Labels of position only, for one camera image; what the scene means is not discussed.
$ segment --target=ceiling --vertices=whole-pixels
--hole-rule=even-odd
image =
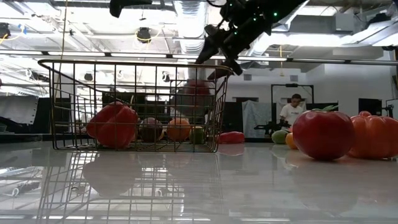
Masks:
[[[187,4],[187,2],[198,4],[196,14],[181,12],[179,4]],[[225,0],[213,2],[223,4]],[[27,78],[29,73],[26,70],[29,69],[43,76],[48,76],[48,71],[37,65],[37,60],[40,58],[59,59],[60,56],[57,52],[61,51],[84,52],[86,54],[89,52],[197,54],[203,46],[204,24],[217,24],[221,20],[218,8],[211,7],[205,2],[190,0],[155,0],[151,6],[123,9],[120,18],[110,15],[109,1],[107,0],[69,0],[68,7],[65,7],[65,5],[65,1],[57,0],[0,0],[0,22],[8,23],[11,31],[9,39],[5,39],[0,44],[0,50],[15,50],[15,54],[0,55],[2,61],[0,73],[6,75],[6,78],[2,77],[3,83],[38,83],[45,85],[46,83],[40,80]],[[251,56],[376,59],[382,55],[381,48],[372,47],[371,44],[361,45],[360,41],[355,39],[354,36],[364,30],[366,23],[364,24],[361,21],[368,21],[377,13],[391,9],[390,0],[311,0],[307,5],[290,15],[292,22],[287,26],[289,27],[288,32],[278,29],[271,37],[266,35],[261,37],[262,39],[257,41],[257,45],[253,43],[252,48],[257,54]],[[331,19],[337,12],[352,15],[355,30],[335,32],[335,30],[325,29],[325,23],[329,26]],[[396,22],[393,19],[385,27],[392,27]],[[137,39],[136,34],[140,27],[149,28],[151,34],[149,43],[143,44]],[[397,32],[398,27],[395,27],[389,34],[393,35]],[[26,57],[26,55],[16,53],[21,50],[55,53],[54,55],[39,54]],[[159,61],[153,58],[143,58],[145,56],[141,57],[141,62]],[[89,57],[87,59],[98,60],[98,58]],[[173,60],[169,62],[181,63],[183,61]],[[280,68],[280,63],[269,62],[266,65],[260,65],[259,68],[265,67]],[[300,68],[302,72],[309,69],[302,63],[286,63],[284,68]],[[81,76],[89,70],[92,69],[82,68],[79,70],[78,78],[84,81]],[[113,76],[113,69],[110,69],[108,74]],[[128,77],[128,74],[126,77],[123,76],[121,81],[125,78],[125,82],[135,82],[135,80],[128,80]],[[145,82],[153,83],[154,80],[148,78]],[[21,91],[23,92],[23,89],[18,89],[13,91],[12,94]]]

